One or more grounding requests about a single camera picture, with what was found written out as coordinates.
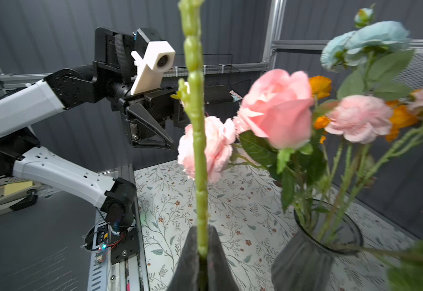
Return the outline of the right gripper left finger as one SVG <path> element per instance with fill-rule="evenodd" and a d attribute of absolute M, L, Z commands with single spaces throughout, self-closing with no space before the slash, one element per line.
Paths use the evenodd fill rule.
<path fill-rule="evenodd" d="M 199 252 L 197 227 L 192 226 L 187 234 L 181 256 L 174 271 L 168 291 L 198 291 Z"/>

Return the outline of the pale pink peony cluster stem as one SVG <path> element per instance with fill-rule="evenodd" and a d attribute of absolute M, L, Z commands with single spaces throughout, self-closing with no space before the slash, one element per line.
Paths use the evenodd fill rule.
<path fill-rule="evenodd" d="M 205 118 L 207 176 L 209 183 L 216 183 L 222 177 L 233 153 L 232 144 L 236 141 L 236 124 L 232 119 L 222 122 L 216 116 Z M 195 158 L 193 150 L 193 127 L 188 125 L 178 146 L 178 164 L 188 178 L 195 179 Z"/>

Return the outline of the pink peony stem with bud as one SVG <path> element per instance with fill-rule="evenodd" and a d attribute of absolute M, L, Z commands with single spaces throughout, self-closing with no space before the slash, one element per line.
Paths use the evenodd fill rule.
<path fill-rule="evenodd" d="M 187 82 L 178 81 L 179 97 L 192 123 L 193 156 L 197 203 L 197 247 L 200 259 L 205 260 L 209 250 L 207 160 L 205 157 L 205 113 L 203 46 L 201 43 L 201 6 L 203 1 L 179 1 L 184 40 L 184 55 L 188 71 Z"/>

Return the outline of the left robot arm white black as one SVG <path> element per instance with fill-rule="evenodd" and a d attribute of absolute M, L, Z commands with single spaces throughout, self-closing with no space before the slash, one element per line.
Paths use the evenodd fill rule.
<path fill-rule="evenodd" d="M 99 27 L 90 65 L 61 69 L 0 99 L 0 176 L 34 180 L 102 211 L 117 232 L 132 227 L 135 186 L 91 171 L 119 157 L 118 137 L 141 149 L 174 146 L 173 89 L 163 87 L 175 49 L 154 29 Z"/>

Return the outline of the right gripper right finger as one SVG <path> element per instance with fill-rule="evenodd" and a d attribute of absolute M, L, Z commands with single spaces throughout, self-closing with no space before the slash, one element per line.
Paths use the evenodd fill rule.
<path fill-rule="evenodd" d="M 226 255 L 222 248 L 218 232 L 208 225 L 209 250 L 207 254 L 207 279 L 209 291 L 239 291 Z"/>

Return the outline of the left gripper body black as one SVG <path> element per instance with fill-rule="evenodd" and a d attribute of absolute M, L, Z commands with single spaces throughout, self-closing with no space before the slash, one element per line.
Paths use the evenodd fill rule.
<path fill-rule="evenodd" d="M 165 127 L 168 120 L 174 126 L 185 127 L 186 115 L 182 104 L 172 98 L 176 93 L 167 86 L 132 95 L 126 85 L 113 85 L 107 99 L 113 111 L 119 111 L 124 134 L 129 144 L 143 149 L 172 149 L 173 138 Z"/>

